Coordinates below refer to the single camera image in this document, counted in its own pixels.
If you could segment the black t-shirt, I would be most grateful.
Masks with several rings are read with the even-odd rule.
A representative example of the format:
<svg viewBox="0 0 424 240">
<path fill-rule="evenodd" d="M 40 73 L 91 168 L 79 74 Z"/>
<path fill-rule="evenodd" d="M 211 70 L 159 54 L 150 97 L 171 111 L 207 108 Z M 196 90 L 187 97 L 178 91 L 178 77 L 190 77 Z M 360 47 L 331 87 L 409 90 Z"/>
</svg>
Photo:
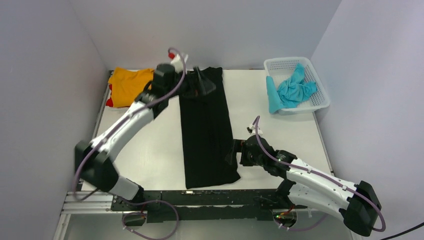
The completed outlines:
<svg viewBox="0 0 424 240">
<path fill-rule="evenodd" d="M 233 131 L 223 83 L 223 68 L 202 74 L 216 89 L 206 96 L 179 98 L 185 186 L 187 189 L 232 184 L 241 177 L 230 155 Z"/>
</svg>

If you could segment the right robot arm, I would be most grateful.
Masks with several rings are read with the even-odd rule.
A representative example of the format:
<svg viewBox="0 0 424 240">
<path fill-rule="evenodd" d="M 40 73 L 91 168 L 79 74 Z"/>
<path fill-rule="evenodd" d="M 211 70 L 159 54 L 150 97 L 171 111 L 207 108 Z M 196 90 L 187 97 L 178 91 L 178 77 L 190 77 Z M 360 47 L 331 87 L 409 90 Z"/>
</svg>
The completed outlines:
<svg viewBox="0 0 424 240">
<path fill-rule="evenodd" d="M 225 160 L 244 167 L 259 166 L 274 177 L 283 179 L 275 191 L 276 203 L 319 210 L 341 220 L 352 232 L 368 237 L 376 231 L 375 223 L 381 216 L 381 203 L 366 181 L 346 181 L 307 164 L 295 154 L 275 150 L 262 137 L 252 135 L 246 140 L 233 140 Z"/>
</svg>

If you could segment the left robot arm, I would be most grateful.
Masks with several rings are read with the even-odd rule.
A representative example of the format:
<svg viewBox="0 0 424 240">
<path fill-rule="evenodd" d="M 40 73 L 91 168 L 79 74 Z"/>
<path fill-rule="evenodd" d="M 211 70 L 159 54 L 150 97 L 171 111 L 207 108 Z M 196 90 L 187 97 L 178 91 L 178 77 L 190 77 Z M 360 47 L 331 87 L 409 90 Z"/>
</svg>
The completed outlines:
<svg viewBox="0 0 424 240">
<path fill-rule="evenodd" d="M 115 158 L 126 144 L 168 107 L 175 96 L 197 98 L 210 94 L 216 85 L 196 66 L 190 74 L 174 63 L 161 63 L 142 92 L 128 110 L 111 127 L 91 141 L 80 141 L 74 148 L 75 176 L 88 182 L 97 191 L 123 199 L 131 210 L 144 203 L 144 189 L 121 176 L 114 165 Z"/>
</svg>

